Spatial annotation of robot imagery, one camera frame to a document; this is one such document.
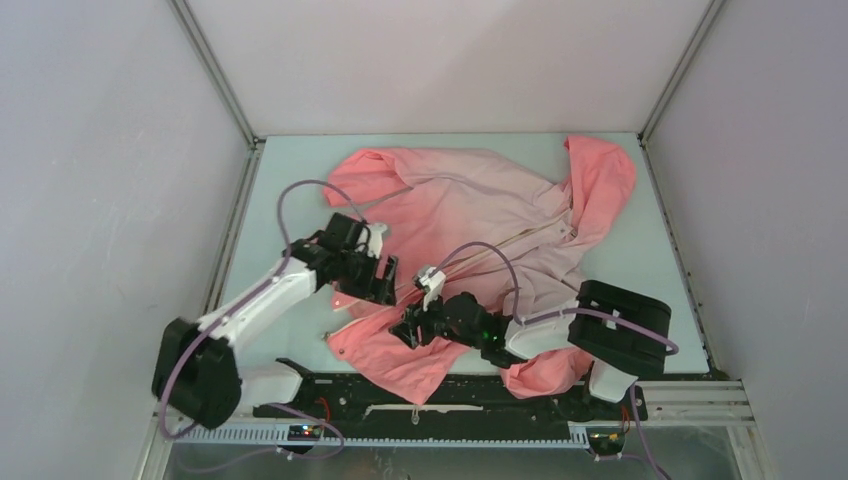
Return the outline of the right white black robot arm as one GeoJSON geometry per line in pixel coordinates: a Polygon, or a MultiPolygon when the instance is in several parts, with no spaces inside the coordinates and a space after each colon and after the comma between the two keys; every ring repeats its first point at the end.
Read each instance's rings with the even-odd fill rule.
{"type": "Polygon", "coordinates": [[[470,347],[499,368],[576,348],[593,360],[581,392],[583,408],[606,418],[639,378],[663,373],[667,357],[678,354],[670,320],[671,309],[660,300],[587,280],[575,299],[518,318],[487,310],[469,292],[450,298],[427,292],[390,331],[411,349],[436,339],[470,347]]]}

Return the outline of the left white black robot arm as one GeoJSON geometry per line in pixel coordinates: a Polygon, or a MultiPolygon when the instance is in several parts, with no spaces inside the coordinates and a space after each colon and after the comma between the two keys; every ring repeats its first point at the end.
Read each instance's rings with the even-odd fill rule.
{"type": "Polygon", "coordinates": [[[335,213],[313,235],[288,242],[246,291],[197,320],[177,318],[162,335],[152,393],[194,426],[216,429],[237,411],[278,403],[304,416],[316,403],[305,370],[289,360],[244,369],[239,358],[288,310],[324,286],[393,306],[398,260],[381,255],[388,227],[335,213]]]}

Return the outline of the pink zip-up hooded jacket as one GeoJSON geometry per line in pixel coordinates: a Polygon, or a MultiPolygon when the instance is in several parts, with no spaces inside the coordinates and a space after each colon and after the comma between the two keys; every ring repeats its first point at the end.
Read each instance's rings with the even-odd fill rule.
{"type": "Polygon", "coordinates": [[[530,315],[572,300],[583,256],[609,233],[637,182],[616,144],[569,136],[567,178],[555,183],[490,150],[370,148],[344,160],[324,190],[334,207],[361,205],[389,227],[398,259],[393,308],[337,294],[351,322],[328,338],[334,355],[417,405],[466,347],[443,339],[411,349],[389,332],[421,294],[413,278],[442,266],[443,292],[469,292],[488,310],[530,315]]]}

